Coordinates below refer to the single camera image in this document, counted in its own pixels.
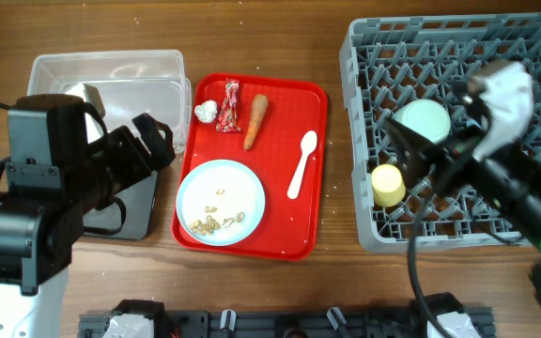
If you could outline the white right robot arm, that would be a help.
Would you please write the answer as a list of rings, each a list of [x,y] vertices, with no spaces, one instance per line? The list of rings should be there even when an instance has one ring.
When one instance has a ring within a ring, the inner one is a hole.
[[[394,119],[386,120],[396,151],[406,161],[405,179],[417,180],[434,166],[435,194],[472,186],[541,252],[541,164],[516,145],[533,114],[531,78],[475,78],[457,94],[468,113],[482,122],[437,144]],[[541,262],[530,278],[541,306]]]

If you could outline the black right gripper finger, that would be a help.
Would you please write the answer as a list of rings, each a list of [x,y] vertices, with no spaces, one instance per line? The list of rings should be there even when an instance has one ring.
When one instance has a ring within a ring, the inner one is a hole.
[[[474,82],[453,81],[449,84],[448,105],[451,112],[451,134],[484,136],[491,122],[488,108],[480,98],[482,88]]]
[[[412,188],[430,174],[444,173],[444,142],[434,143],[411,128],[388,117],[384,129],[390,138],[404,183]]]

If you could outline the yellow plastic cup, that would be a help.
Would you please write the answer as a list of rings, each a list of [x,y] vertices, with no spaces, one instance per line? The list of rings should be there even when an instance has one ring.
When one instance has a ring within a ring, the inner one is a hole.
[[[391,164],[377,166],[371,173],[374,202],[380,207],[397,205],[406,194],[406,187],[399,169]]]

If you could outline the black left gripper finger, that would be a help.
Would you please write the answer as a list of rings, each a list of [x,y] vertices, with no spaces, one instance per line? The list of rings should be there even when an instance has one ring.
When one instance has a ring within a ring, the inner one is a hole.
[[[84,216],[86,234],[112,236],[122,230],[127,217],[126,206],[116,196],[111,197],[109,202],[107,207],[94,209]]]
[[[138,129],[141,139],[150,153],[149,167],[154,171],[159,171],[170,165],[176,158],[171,129],[148,113],[136,116],[132,123]]]

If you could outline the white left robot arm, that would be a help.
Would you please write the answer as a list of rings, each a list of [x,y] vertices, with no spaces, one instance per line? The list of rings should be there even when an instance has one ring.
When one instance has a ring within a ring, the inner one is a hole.
[[[89,142],[97,108],[66,94],[8,107],[9,155],[0,161],[0,337],[56,337],[73,244],[85,215],[175,159],[171,129],[140,114]]]

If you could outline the mint green bowl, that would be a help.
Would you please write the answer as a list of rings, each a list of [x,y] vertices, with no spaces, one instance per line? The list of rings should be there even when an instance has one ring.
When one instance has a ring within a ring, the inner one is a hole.
[[[424,136],[434,144],[444,140],[451,130],[446,109],[433,100],[415,100],[394,113],[394,120]]]

